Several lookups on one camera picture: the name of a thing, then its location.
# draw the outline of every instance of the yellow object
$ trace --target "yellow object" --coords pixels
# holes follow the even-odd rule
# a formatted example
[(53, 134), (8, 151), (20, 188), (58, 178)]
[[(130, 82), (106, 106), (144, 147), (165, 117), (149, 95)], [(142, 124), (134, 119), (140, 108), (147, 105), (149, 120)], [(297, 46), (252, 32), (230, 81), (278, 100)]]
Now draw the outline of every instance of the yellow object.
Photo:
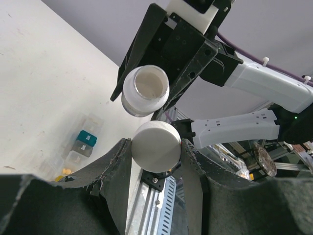
[(64, 174), (64, 175), (69, 175), (70, 173), (72, 173), (70, 169), (65, 169), (65, 168), (63, 168), (62, 174)]
[(58, 182), (59, 180), (61, 180), (63, 178), (63, 176), (62, 175), (59, 175), (57, 178), (55, 178), (55, 182)]

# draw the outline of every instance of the bottle opening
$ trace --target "bottle opening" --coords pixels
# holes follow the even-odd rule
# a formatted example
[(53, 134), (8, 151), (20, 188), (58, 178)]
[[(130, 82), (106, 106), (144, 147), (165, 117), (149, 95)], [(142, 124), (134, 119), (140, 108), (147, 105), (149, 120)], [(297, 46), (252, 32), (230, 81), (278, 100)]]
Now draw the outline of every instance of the bottle opening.
[(157, 66), (143, 66), (135, 78), (138, 92), (147, 99), (162, 97), (169, 87), (166, 73)]

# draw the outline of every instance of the white wall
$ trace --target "white wall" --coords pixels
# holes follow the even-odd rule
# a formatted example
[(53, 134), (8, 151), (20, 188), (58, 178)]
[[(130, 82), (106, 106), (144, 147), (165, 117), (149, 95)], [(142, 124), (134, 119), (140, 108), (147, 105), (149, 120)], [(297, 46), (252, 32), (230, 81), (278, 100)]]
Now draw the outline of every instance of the white wall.
[[(151, 0), (43, 0), (118, 65)], [(169, 0), (154, 1), (163, 8)], [(313, 1), (237, 0), (220, 28), (232, 42), (298, 75), (313, 72)], [(177, 103), (190, 118), (249, 112), (265, 100), (197, 79)]]

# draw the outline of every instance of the white cable clip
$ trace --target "white cable clip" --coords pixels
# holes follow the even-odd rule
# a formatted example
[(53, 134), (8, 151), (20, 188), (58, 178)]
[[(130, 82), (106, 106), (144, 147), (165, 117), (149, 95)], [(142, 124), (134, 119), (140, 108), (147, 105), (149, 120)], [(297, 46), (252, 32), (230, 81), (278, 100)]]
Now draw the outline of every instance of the white cable clip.
[(309, 81), (311, 81), (310, 76), (305, 76), (304, 79), (305, 79), (305, 81), (303, 82), (304, 84), (307, 84)]
[(268, 64), (268, 61), (269, 61), (269, 58), (268, 57), (264, 57), (262, 66), (266, 67), (266, 65)]

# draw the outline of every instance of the white table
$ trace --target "white table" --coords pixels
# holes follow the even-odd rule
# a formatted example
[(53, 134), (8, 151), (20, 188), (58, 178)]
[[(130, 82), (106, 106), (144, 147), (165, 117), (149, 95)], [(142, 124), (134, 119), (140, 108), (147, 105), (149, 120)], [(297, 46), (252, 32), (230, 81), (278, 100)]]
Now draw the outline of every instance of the white table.
[[(40, 0), (0, 1), (0, 173), (41, 174), (89, 113), (104, 120), (90, 162), (150, 117), (110, 101), (118, 66)], [(130, 197), (140, 175), (133, 162)]]

